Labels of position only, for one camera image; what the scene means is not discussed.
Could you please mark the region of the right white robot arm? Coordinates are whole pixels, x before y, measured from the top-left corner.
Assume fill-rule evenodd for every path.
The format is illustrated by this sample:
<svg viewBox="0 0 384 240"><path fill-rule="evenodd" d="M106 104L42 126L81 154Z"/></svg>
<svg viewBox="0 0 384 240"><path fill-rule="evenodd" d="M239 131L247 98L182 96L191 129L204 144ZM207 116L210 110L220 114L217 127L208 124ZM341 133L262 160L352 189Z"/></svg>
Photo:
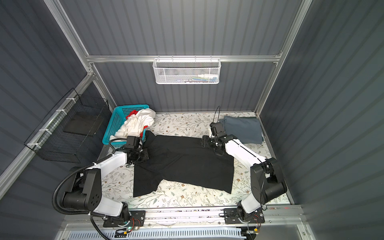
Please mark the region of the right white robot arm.
<svg viewBox="0 0 384 240"><path fill-rule="evenodd" d="M288 190L282 169L275 158L265 158L246 147L234 135L228 135L220 122L211 123L211 135L202 137L202 147L213 148L214 153L233 156L250 169L251 193L237 207L224 210L226 224L265 222L263 206Z"/></svg>

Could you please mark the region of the black t shirt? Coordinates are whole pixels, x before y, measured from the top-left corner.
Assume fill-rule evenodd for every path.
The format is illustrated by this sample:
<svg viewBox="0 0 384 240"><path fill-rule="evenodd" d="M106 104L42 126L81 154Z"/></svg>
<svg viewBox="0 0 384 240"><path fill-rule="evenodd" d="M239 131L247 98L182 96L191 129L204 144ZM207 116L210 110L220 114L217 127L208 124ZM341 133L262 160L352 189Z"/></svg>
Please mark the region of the black t shirt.
<svg viewBox="0 0 384 240"><path fill-rule="evenodd" d="M134 167L134 197L156 191L162 180L232 192L234 157L203 148L199 138L147 131L144 148L149 158Z"/></svg>

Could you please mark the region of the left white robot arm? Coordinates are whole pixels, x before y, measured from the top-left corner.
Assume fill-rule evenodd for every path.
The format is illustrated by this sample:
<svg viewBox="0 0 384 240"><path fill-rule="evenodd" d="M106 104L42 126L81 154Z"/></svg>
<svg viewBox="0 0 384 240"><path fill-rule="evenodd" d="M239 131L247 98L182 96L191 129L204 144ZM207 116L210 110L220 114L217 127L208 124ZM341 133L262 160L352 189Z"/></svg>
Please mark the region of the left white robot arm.
<svg viewBox="0 0 384 240"><path fill-rule="evenodd" d="M65 215L89 214L126 225L131 220L127 203L102 194L102 179L119 167L149 159L140 137L128 136L109 142L112 153L88 166L72 170L53 195L55 209Z"/></svg>

